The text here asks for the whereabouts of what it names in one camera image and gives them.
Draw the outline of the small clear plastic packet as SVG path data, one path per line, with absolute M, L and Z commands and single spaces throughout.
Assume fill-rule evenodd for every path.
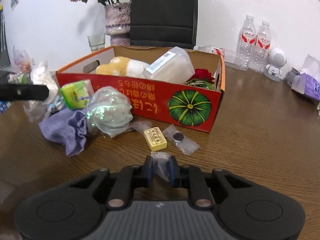
M 151 152 L 153 172 L 157 174 L 160 178 L 169 182 L 169 171 L 167 164 L 171 157 L 168 152 Z

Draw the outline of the yellow eraser block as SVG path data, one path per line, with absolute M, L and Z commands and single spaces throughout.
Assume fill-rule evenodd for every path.
M 168 142 L 159 127 L 152 127 L 143 132 L 151 152 L 167 148 Z

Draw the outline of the green tissue packet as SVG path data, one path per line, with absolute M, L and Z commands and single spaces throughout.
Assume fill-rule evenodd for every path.
M 94 94 L 90 80 L 68 83 L 60 88 L 66 106 L 71 109 L 84 109 Z

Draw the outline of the purple cloth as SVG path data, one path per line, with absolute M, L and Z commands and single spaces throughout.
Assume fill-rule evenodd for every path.
M 40 122 L 39 127 L 47 140 L 65 146 L 69 157 L 85 149 L 87 118 L 83 110 L 65 108 Z

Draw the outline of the iridescent bundle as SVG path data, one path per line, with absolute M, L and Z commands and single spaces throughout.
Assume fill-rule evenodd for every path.
M 87 129 L 111 138 L 125 132 L 133 119 L 131 102 L 117 89 L 107 86 L 97 90 L 87 104 Z

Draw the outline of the wrapped black coin cell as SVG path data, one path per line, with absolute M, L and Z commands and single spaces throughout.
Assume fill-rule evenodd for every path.
M 173 143 L 184 155 L 192 155 L 199 149 L 199 145 L 170 125 L 163 131 L 163 135 Z

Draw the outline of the red artificial rose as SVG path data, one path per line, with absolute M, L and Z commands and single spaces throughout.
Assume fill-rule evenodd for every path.
M 215 80 L 215 78 L 207 69 L 200 69 L 200 68 L 195 69 L 195 74 L 191 77 L 191 80 L 193 79 L 206 81 L 211 84 L 213 84 Z

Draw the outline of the clear drinking glass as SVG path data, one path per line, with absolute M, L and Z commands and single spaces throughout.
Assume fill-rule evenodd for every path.
M 91 52 L 105 48 L 105 33 L 89 35 L 87 39 Z

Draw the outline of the lying empty water bottle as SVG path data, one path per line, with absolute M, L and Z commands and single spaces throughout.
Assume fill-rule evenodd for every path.
M 220 55 L 223 57 L 225 62 L 232 63 L 232 64 L 234 64 L 236 62 L 236 59 L 238 57 L 237 52 L 234 52 L 232 50 L 228 50 L 225 48 L 212 46 L 212 45 L 194 46 L 193 50 L 202 51 L 205 53 L 210 53 L 210 54 L 215 54 L 215 55 Z

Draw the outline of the purple ceramic vase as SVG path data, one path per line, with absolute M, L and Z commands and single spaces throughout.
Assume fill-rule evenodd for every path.
M 105 33 L 112 46 L 130 45 L 131 3 L 105 6 Z

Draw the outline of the left standing water bottle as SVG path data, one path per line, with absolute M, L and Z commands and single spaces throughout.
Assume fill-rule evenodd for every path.
M 254 25 L 254 17 L 246 15 L 246 19 L 242 25 L 237 48 L 237 56 L 235 64 L 240 70 L 248 69 L 248 62 L 251 55 L 252 47 L 257 38 L 257 31 Z

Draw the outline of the white astronaut figurine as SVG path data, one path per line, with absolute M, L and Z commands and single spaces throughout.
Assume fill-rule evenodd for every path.
M 280 82 L 281 68 L 287 63 L 284 51 L 280 48 L 273 48 L 270 50 L 267 59 L 268 64 L 265 66 L 263 74 L 273 81 Z

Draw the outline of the black paper shopping bag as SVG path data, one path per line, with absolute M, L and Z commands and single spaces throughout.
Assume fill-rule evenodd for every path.
M 130 44 L 192 49 L 197 18 L 198 0 L 131 0 Z

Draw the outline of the purple tissue box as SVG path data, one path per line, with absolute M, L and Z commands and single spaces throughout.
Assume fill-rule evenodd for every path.
M 308 55 L 302 69 L 292 68 L 286 74 L 287 84 L 298 94 L 319 101 L 319 60 Z

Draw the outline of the right standing water bottle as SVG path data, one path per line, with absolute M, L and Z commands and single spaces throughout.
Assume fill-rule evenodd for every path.
M 257 40 L 252 47 L 249 68 L 260 73 L 263 72 L 267 63 L 271 40 L 270 23 L 266 20 L 262 20 L 262 25 L 257 32 Z

